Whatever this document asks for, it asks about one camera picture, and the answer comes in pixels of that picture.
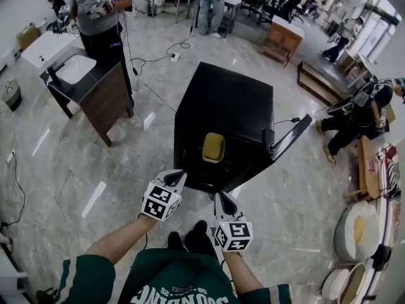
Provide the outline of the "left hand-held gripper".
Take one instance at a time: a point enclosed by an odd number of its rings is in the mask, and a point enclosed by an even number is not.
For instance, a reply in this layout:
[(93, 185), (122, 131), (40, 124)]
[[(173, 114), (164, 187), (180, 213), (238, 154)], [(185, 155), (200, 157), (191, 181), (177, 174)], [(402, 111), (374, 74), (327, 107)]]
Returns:
[(140, 214), (160, 222), (165, 221), (178, 208), (187, 173), (181, 169), (160, 172), (152, 180), (142, 198)]

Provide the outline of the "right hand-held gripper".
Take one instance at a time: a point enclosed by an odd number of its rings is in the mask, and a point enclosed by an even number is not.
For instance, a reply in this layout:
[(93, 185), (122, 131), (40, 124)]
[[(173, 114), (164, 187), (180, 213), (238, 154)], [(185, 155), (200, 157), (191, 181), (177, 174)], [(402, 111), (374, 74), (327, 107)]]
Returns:
[(237, 205), (227, 193), (215, 194), (214, 239), (222, 251), (245, 251), (253, 240), (252, 222), (243, 213), (236, 213)]

